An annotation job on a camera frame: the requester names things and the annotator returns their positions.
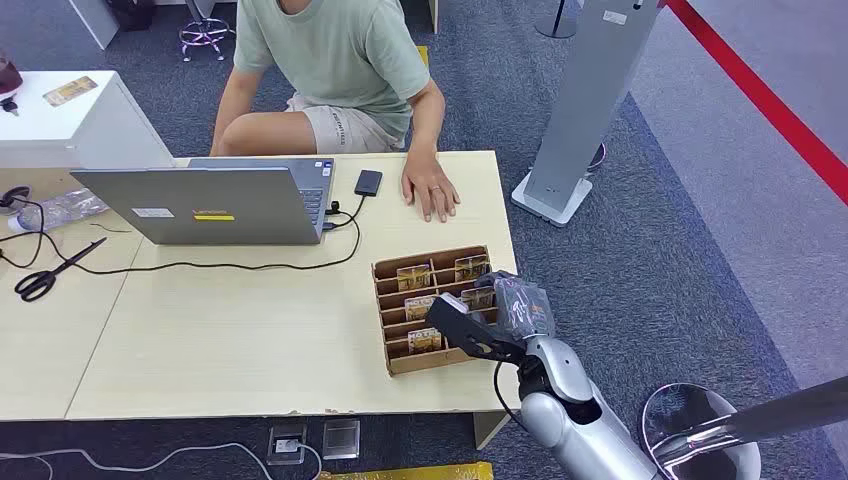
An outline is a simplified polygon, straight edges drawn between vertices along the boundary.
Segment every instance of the floor socket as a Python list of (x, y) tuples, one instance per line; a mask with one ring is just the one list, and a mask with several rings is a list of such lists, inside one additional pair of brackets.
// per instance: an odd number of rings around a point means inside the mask
[(268, 440), (268, 465), (300, 465), (303, 463), (305, 448), (294, 452), (284, 451), (283, 445), (287, 440), (297, 440), (306, 445), (306, 424), (285, 423), (271, 427), (271, 437)]
[(324, 422), (324, 460), (359, 458), (359, 420)]

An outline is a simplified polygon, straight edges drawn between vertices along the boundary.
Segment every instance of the laptop keyboard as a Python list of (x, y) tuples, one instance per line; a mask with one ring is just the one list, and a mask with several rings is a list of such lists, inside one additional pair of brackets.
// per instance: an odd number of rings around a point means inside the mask
[(321, 212), (321, 196), (324, 195), (324, 190), (301, 190), (300, 198), (303, 199), (303, 205), (306, 207), (306, 213), (309, 219), (312, 220), (312, 225), (318, 224), (318, 215)]

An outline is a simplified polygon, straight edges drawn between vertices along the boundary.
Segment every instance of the red barrier line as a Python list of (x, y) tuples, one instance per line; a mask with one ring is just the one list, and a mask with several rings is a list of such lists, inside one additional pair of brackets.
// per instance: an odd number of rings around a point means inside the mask
[(766, 85), (686, 0), (668, 6), (704, 50), (833, 192), (848, 205), (848, 166)]

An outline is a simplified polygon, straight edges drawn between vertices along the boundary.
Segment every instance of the hand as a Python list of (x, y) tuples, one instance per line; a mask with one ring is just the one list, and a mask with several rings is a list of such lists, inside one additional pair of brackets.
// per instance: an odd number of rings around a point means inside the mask
[(435, 148), (421, 149), (411, 146), (400, 183), (407, 205), (412, 205), (415, 197), (418, 197), (424, 220), (430, 221), (433, 210), (439, 215), (442, 223), (448, 220), (447, 215), (456, 215), (455, 205), (460, 203), (459, 194), (436, 160)]

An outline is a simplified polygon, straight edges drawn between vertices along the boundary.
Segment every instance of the wooden compartment box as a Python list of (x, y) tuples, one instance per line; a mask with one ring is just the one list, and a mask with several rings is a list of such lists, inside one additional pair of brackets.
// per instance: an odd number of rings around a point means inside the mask
[[(415, 330), (429, 328), (432, 325), (427, 320), (407, 321), (404, 300), (427, 295), (439, 295), (444, 292), (451, 293), (459, 298), (463, 290), (474, 288), (474, 280), (456, 282), (454, 261), (476, 255), (486, 255), (486, 268), (487, 271), (490, 271), (489, 252), (485, 246), (443, 250), (383, 260), (372, 266), (374, 291), (377, 294), (377, 305), (380, 310), (380, 329), (383, 334), (386, 368), (390, 375), (471, 360), (471, 357), (461, 349), (451, 346), (445, 337), (442, 337), (442, 346), (439, 350), (411, 355), (407, 334)], [(397, 270), (425, 264), (430, 265), (430, 286), (417, 290), (398, 291)], [(489, 323), (494, 324), (496, 322), (497, 307), (493, 306), (477, 311), (483, 313)]]

